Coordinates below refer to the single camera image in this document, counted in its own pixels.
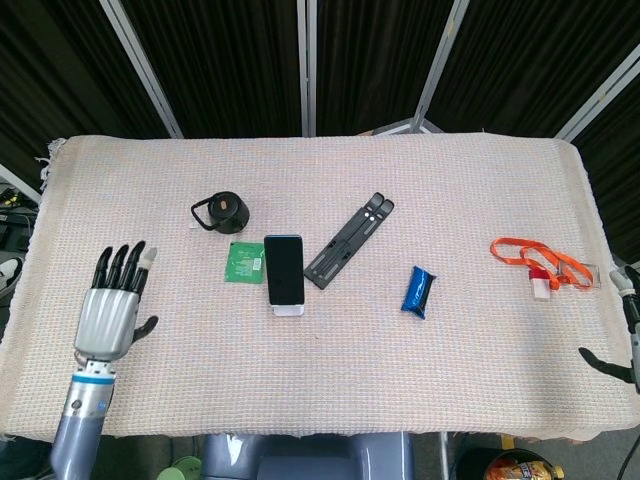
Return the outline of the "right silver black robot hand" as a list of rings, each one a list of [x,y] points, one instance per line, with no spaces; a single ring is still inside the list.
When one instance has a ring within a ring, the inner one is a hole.
[[[609,277],[622,301],[630,337],[632,355],[630,365],[626,367],[605,362],[585,347],[580,347],[578,351],[591,368],[627,384],[633,384],[636,392],[639,392],[639,272],[631,265],[625,265],[623,269],[624,271],[620,269],[611,271]]]

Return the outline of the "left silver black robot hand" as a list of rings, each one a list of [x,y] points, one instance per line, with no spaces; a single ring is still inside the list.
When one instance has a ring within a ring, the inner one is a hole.
[[[123,358],[137,341],[148,336],[158,318],[137,323],[140,302],[155,248],[141,240],[101,253],[86,291],[74,340],[76,362],[84,369],[92,362],[111,363]]]

